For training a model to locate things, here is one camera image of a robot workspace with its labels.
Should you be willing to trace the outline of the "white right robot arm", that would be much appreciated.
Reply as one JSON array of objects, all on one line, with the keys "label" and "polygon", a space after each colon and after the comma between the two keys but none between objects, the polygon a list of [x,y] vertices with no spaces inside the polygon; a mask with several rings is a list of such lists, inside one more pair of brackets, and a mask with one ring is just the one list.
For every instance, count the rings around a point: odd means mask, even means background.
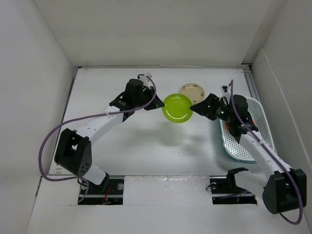
[{"label": "white right robot arm", "polygon": [[214,94],[190,109],[212,121],[224,122],[231,136],[246,149],[264,173],[267,182],[264,186],[256,184],[256,178],[243,175],[244,168],[225,180],[226,188],[237,192],[244,187],[256,195],[261,195],[265,207],[271,214],[303,209],[307,203],[307,177],[301,169],[293,169],[284,162],[263,139],[252,117],[250,104],[256,104],[256,111],[265,117],[262,105],[253,98],[225,93],[223,97]]}]

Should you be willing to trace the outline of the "cream plate with small motifs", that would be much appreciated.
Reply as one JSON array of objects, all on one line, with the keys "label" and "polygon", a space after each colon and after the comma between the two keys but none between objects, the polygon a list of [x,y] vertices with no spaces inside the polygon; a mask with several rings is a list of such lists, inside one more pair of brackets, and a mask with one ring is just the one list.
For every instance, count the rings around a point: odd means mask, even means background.
[{"label": "cream plate with small motifs", "polygon": [[185,95],[193,105],[202,102],[205,98],[204,89],[195,83],[184,84],[180,88],[179,93]]}]

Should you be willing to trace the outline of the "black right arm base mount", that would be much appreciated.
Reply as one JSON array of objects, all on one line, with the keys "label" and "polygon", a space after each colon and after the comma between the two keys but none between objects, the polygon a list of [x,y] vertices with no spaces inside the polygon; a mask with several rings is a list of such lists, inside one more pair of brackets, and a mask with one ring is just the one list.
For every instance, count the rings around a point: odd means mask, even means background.
[{"label": "black right arm base mount", "polygon": [[236,185],[230,185],[225,177],[211,177],[206,191],[211,193],[213,205],[257,205],[255,195]]}]

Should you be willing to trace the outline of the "lime green plate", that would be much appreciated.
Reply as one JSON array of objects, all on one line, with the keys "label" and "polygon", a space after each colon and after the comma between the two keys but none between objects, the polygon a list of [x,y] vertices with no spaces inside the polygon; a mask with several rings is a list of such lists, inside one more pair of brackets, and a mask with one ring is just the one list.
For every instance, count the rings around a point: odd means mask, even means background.
[{"label": "lime green plate", "polygon": [[163,103],[162,113],[172,123],[184,123],[193,115],[192,102],[183,94],[168,95]]}]

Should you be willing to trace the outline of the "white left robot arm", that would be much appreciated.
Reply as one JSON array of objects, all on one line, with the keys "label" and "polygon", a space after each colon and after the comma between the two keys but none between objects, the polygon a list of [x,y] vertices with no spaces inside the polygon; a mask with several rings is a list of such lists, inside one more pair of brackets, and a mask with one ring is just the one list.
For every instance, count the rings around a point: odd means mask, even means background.
[{"label": "white left robot arm", "polygon": [[139,74],[130,79],[125,90],[109,103],[103,114],[92,117],[90,122],[70,130],[64,129],[59,137],[54,161],[73,175],[92,184],[97,193],[104,193],[109,186],[109,175],[93,163],[92,147],[113,127],[125,122],[136,111],[164,107],[156,95],[151,75]]}]

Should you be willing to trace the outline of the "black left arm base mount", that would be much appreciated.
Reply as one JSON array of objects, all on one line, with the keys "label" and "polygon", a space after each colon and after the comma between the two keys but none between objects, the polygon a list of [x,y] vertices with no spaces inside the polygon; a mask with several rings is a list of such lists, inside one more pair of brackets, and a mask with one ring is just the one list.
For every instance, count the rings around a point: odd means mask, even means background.
[{"label": "black left arm base mount", "polygon": [[103,192],[101,188],[89,183],[87,195],[82,201],[86,192],[86,182],[78,182],[80,185],[78,195],[78,205],[122,205],[124,191],[124,177],[111,177],[108,181],[106,190]]}]

